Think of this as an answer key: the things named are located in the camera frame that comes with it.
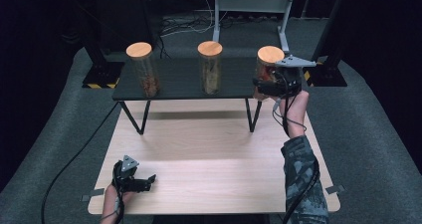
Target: black table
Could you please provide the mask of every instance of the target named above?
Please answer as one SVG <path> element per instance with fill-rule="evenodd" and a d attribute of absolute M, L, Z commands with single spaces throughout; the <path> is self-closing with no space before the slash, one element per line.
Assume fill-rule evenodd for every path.
<path fill-rule="evenodd" d="M 256 58 L 221 58 L 221 89 L 217 95 L 205 95 L 200 87 L 200 65 L 198 59 L 157 60 L 160 92 L 153 98 L 143 94 L 140 83 L 130 62 L 123 67 L 112 99 L 120 103 L 139 134 L 143 134 L 151 101 L 159 100 L 202 100 L 202 99 L 244 99 L 249 130 L 253 132 L 262 102 L 258 102 L 254 119 L 251 118 L 248 99 L 253 96 Z M 139 128 L 130 114 L 125 101 L 147 101 Z"/>

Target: table leg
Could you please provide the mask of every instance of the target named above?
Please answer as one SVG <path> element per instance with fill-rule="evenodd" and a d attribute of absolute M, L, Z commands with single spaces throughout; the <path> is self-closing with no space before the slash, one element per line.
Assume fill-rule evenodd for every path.
<path fill-rule="evenodd" d="M 149 113 L 149 105 L 151 105 L 151 101 L 146 102 L 145 111 L 143 112 L 142 128 L 139 133 L 141 135 L 143 135 L 143 131 L 145 130 L 146 119 L 148 118 Z"/>
<path fill-rule="evenodd" d="M 148 101 L 146 103 L 145 111 L 143 113 L 142 128 L 139 128 L 139 126 L 137 125 L 136 120 L 134 120 L 133 116 L 131 115 L 129 109 L 127 108 L 126 103 L 125 102 L 118 102 L 118 103 L 123 108 L 124 112 L 126 113 L 127 117 L 131 121 L 131 123 L 133 124 L 134 128 L 136 129 L 136 131 L 139 134 L 143 135 L 143 132 L 145 131 L 145 124 L 146 124 L 146 119 L 148 118 L 149 105 L 151 104 L 151 101 Z"/>
<path fill-rule="evenodd" d="M 246 103 L 246 114 L 248 115 L 248 123 L 249 123 L 249 131 L 254 132 L 255 125 L 257 124 L 258 116 L 260 115 L 261 105 L 262 102 L 258 101 L 257 109 L 255 110 L 254 120 L 252 121 L 251 118 L 251 110 L 249 109 L 249 101 L 247 98 L 245 98 Z"/>

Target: human hand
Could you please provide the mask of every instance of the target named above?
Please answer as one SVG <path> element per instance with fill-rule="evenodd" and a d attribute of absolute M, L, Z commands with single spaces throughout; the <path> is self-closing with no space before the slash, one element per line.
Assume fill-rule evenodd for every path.
<path fill-rule="evenodd" d="M 308 100 L 310 94 L 306 91 L 300 91 L 296 97 L 288 98 L 289 111 L 286 115 L 288 119 L 288 131 L 289 137 L 294 138 L 297 136 L 305 135 L 304 121 L 305 114 L 307 112 Z M 281 99 L 279 104 L 279 110 L 281 115 L 285 115 L 286 99 Z"/>
<path fill-rule="evenodd" d="M 123 192 L 122 199 L 126 205 L 136 192 Z M 118 216 L 118 210 L 114 210 L 115 201 L 117 199 L 117 191 L 111 184 L 105 190 L 105 202 L 103 206 L 102 224 L 115 223 Z"/>

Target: cork lid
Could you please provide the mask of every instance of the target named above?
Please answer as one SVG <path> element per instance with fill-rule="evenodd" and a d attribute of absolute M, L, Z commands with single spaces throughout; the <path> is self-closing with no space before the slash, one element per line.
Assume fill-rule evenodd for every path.
<path fill-rule="evenodd" d="M 284 59 L 285 53 L 278 47 L 267 46 L 258 51 L 258 58 L 265 63 L 274 64 L 275 62 Z"/>
<path fill-rule="evenodd" d="M 207 41 L 199 44 L 198 52 L 205 57 L 215 57 L 223 51 L 223 46 L 218 42 Z"/>
<path fill-rule="evenodd" d="M 133 59 L 142 59 L 149 55 L 152 51 L 151 45 L 148 43 L 134 43 L 127 47 L 126 53 Z"/>

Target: wooden table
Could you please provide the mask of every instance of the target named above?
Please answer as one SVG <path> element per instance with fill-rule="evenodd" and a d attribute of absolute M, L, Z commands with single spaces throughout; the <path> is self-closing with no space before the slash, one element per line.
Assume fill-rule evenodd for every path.
<path fill-rule="evenodd" d="M 146 101 L 126 104 L 135 120 L 142 119 Z M 263 101 L 255 131 L 250 132 L 241 99 L 153 101 L 144 135 L 121 111 L 95 189 L 110 184 L 114 164 L 127 154 L 140 162 L 135 178 L 157 176 L 149 192 L 126 205 L 126 214 L 285 212 L 280 148 L 288 137 L 274 121 L 272 107 L 272 101 Z M 322 186 L 330 187 L 308 116 L 305 125 Z M 328 211 L 337 211 L 337 195 L 324 194 Z M 103 202 L 103 196 L 92 197 L 89 212 L 101 214 Z"/>

